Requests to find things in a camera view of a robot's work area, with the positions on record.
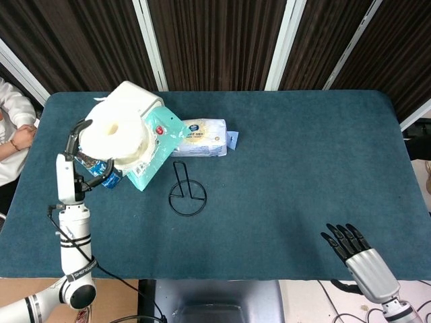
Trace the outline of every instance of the bracelet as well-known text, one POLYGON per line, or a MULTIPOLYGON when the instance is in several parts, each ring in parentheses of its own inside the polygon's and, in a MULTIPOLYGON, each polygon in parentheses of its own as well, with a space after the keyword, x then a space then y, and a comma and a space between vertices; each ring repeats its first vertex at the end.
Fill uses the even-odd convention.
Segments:
POLYGON ((21 151, 21 149, 18 149, 18 147, 16 147, 15 143, 13 143, 13 139, 10 141, 10 143, 13 145, 13 148, 15 148, 16 151, 21 151))

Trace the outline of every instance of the white wall strip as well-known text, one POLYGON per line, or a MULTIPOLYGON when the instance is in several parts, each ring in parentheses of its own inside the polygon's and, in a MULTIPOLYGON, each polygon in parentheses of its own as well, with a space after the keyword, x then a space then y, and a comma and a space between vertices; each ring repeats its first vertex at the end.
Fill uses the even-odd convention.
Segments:
POLYGON ((431 99, 422 104, 415 112, 413 112, 407 119, 399 124, 401 131, 410 127, 417 119, 421 118, 425 113, 431 110, 431 99))
POLYGON ((0 63, 26 88, 43 106, 50 94, 31 74, 27 67, 0 38, 0 63))
POLYGON ((141 28, 143 41, 147 48, 148 57, 150 58, 154 78, 156 79, 159 91, 169 91, 168 82, 164 74, 162 58, 160 57, 159 46, 157 45, 156 33, 154 32, 153 22, 151 20, 150 9, 147 0, 133 0, 137 21, 141 28))
POLYGON ((272 56, 265 91, 277 91, 283 77, 306 0, 288 0, 272 56))
POLYGON ((353 51, 353 48, 355 48, 356 43, 358 43, 359 38, 361 38, 362 34, 364 33, 365 29, 367 28, 368 24, 370 23, 372 17, 376 13, 378 7, 380 7, 380 4, 383 0, 374 0, 370 7, 368 8, 367 12, 365 13, 365 16, 362 18, 361 23, 359 24, 358 29, 355 31, 355 34, 353 35, 352 39, 350 40, 350 43, 344 50, 342 56, 338 60, 336 66, 334 67, 334 70, 332 70, 331 75, 329 76, 328 80, 325 83, 325 86, 323 86, 323 89, 330 89, 332 84, 334 83, 335 79, 337 78, 339 72, 344 66, 344 63, 349 58, 350 54, 353 51))

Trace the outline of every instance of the dark brown curtain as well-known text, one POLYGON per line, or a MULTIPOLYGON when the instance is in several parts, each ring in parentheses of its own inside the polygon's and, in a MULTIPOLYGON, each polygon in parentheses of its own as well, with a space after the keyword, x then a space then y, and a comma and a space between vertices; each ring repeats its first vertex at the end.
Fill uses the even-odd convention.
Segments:
POLYGON ((0 37, 50 93, 156 89, 131 0, 0 1, 0 37))
POLYGON ((379 89, 400 122, 431 98, 431 1, 383 1, 332 88, 379 89))
POLYGON ((307 0, 279 89, 322 89, 372 0, 307 0))
POLYGON ((286 0, 149 0, 169 90, 263 89, 286 0))
POLYGON ((18 88, 27 98, 30 99, 36 111, 36 115, 39 118, 43 110, 43 106, 30 94, 29 91, 26 90, 24 86, 22 86, 20 82, 18 82, 18 80, 2 64, 0 64, 0 77, 3 78, 6 82, 18 88))

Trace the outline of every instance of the white robotic arm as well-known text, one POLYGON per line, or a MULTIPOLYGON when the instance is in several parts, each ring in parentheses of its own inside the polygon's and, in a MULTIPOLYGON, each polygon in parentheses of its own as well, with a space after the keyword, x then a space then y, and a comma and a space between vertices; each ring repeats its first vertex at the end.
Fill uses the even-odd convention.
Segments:
POLYGON ((85 192, 105 181, 114 168, 112 160, 101 176, 89 182, 75 172, 74 156, 78 149, 79 132, 91 124, 80 121, 71 131, 64 153, 57 156, 57 188, 60 205, 50 205, 48 217, 58 229, 61 245, 61 268, 65 276, 40 293, 0 308, 0 323, 43 323, 52 310, 66 303, 80 310, 96 297, 91 270, 97 266, 92 257, 90 212, 84 205, 85 192), (60 209, 59 225, 52 219, 52 211, 60 209))
POLYGON ((383 316, 390 323, 423 323, 412 306, 399 299, 399 283, 378 252, 371 248, 353 225, 327 224, 329 234, 322 232, 329 245, 347 266, 358 285, 346 285, 336 280, 332 284, 348 293, 364 295, 372 303, 381 304, 383 316))

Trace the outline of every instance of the table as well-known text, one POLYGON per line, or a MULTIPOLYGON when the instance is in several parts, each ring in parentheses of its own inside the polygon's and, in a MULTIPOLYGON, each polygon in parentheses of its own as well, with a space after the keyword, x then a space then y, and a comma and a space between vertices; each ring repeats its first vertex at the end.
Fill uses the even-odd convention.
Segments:
MULTIPOLYGON (((0 277, 63 275, 59 237, 46 218, 57 202, 55 158, 94 98, 106 95, 57 93, 46 103, 0 233, 0 277)), ((208 193, 192 218, 168 205, 179 158, 168 159, 144 192, 125 178, 88 193, 92 250, 102 266, 130 279, 351 279, 319 235, 328 222, 349 222, 398 279, 431 279, 430 216, 388 97, 353 90, 159 95, 182 119, 226 119, 240 133, 237 150, 182 158, 208 193)))

